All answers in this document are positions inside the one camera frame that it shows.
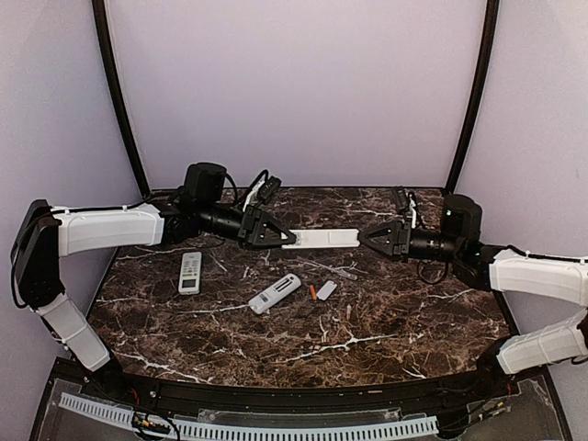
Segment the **white battery cover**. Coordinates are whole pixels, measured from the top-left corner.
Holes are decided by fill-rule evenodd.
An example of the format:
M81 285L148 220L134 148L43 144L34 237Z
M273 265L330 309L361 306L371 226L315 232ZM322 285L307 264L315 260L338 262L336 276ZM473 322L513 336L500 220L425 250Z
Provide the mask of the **white battery cover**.
M316 292L316 297L318 300L326 301L335 292L336 289L337 289L337 284L332 280L328 280Z

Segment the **white remote with QR label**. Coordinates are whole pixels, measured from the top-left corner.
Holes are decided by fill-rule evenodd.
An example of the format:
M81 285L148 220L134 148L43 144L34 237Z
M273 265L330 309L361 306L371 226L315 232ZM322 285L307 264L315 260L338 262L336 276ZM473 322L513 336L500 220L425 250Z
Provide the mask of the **white remote with QR label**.
M295 243L284 244L282 249L355 248L360 245L358 229L304 229L292 230Z

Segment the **white remote with battery compartment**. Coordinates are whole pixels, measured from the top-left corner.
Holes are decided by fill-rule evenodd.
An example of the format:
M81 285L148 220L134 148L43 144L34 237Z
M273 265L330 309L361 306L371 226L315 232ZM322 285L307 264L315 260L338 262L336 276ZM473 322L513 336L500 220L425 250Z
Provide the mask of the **white remote with battery compartment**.
M256 314L262 314L282 301L301 286L301 281L294 274L286 274L280 280L259 292L248 301L249 308Z

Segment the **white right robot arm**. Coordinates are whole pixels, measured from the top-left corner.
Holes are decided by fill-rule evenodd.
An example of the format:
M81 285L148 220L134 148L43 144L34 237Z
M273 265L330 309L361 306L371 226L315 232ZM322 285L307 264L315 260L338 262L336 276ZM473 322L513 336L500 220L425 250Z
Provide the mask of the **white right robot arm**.
M395 220L359 233L361 244L392 261L443 262L470 288L531 294L582 308L568 319L527 334L500 339L479 357L469 391L487 399L504 375L529 368L587 359L587 260L524 252L513 245L488 245L477 227L444 226L440 232Z

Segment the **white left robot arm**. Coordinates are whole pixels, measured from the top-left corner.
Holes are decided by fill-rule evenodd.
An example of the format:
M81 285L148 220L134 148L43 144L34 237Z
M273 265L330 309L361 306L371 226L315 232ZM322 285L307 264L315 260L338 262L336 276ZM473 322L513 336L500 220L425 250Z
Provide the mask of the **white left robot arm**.
M201 233L235 241L242 248L271 249L294 244L295 234L266 211L243 211L206 202L148 202L135 206L52 207L33 201L10 254L15 306L39 315L82 364L111 401L130 392L129 379L112 365L115 357L69 297L61 261L103 254L126 246L182 243Z

